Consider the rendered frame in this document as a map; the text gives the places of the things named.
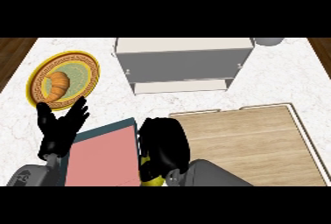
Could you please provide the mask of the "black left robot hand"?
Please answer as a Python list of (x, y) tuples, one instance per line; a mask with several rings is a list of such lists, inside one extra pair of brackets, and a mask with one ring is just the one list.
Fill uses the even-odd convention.
[(55, 117), (50, 107), (44, 102), (35, 105), (37, 126), (44, 135), (37, 156), (47, 160), (50, 154), (61, 158), (68, 154), (78, 130), (89, 118), (86, 98), (80, 97), (69, 111), (59, 118)]

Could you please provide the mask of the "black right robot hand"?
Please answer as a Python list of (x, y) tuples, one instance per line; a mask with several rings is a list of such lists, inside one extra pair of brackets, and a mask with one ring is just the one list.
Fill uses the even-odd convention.
[(165, 179), (170, 171), (189, 169), (191, 147), (180, 122), (173, 118), (148, 118), (139, 129), (139, 157), (149, 157)]

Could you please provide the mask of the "yellow pear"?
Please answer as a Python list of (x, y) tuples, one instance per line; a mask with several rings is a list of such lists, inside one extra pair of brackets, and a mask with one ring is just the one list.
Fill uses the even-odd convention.
[(165, 179), (162, 178), (149, 157), (140, 157), (139, 164), (139, 180), (142, 186), (162, 186)]

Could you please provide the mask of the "pink tray with teal rim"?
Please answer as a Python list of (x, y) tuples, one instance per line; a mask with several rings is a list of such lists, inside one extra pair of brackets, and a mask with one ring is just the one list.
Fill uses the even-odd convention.
[(139, 186), (136, 121), (129, 118), (77, 134), (61, 159), (59, 186)]

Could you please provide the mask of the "pale wooden tray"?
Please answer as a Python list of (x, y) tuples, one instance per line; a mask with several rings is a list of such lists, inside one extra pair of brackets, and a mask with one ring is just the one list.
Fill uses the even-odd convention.
[(256, 186), (331, 186), (294, 105), (170, 114), (185, 130), (191, 158), (205, 159)]

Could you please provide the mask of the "golden croissant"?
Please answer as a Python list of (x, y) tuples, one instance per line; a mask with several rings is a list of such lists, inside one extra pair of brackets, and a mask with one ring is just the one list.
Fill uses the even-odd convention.
[(55, 102), (66, 94), (69, 88), (69, 78), (63, 72), (53, 72), (46, 77), (50, 79), (50, 92), (44, 102)]

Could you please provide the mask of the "yellow patterned plate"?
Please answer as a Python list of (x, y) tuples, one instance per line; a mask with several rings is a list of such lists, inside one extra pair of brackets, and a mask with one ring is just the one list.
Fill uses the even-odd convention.
[(99, 63), (81, 51), (66, 51), (44, 60), (30, 75), (25, 97), (32, 106), (44, 102), (53, 111), (68, 109), (87, 97), (99, 82)]

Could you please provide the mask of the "grey round object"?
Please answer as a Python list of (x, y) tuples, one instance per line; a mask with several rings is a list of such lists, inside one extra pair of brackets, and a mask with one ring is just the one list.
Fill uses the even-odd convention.
[(276, 46), (284, 41), (284, 38), (256, 38), (254, 42), (259, 46)]

